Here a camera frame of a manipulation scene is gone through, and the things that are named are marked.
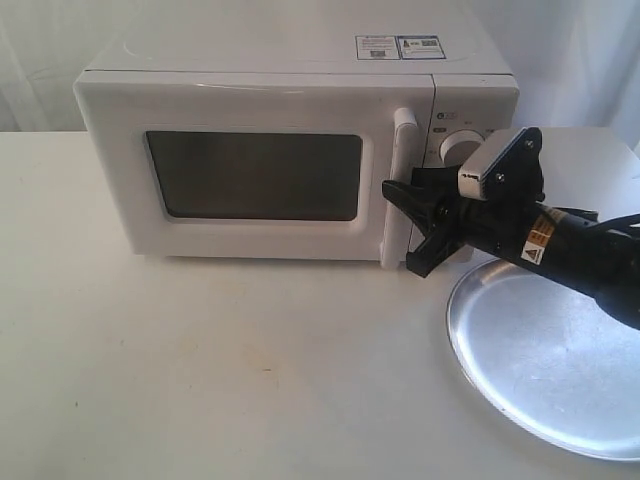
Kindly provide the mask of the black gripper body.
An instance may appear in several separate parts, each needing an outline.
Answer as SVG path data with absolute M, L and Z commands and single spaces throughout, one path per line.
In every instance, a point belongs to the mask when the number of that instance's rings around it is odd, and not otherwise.
M 541 215 L 541 201 L 490 203 L 464 198 L 458 192 L 458 171 L 457 167 L 447 167 L 413 172 L 412 185 L 440 191 L 449 206 L 435 229 L 417 229 L 424 236 L 418 246 L 436 235 L 498 257 L 519 257 L 531 227 Z

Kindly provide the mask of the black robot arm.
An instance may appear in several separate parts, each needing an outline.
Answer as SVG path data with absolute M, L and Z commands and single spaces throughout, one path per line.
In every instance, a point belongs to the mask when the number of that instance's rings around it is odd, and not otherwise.
M 541 202 L 540 169 L 505 178 L 489 200 L 462 196 L 457 173 L 417 169 L 409 184 L 383 182 L 384 198 L 425 237 L 407 254 L 408 270 L 426 277 L 471 246 L 591 297 L 613 319 L 638 328 L 639 230 L 630 220 L 598 223 L 579 210 L 553 218 Z

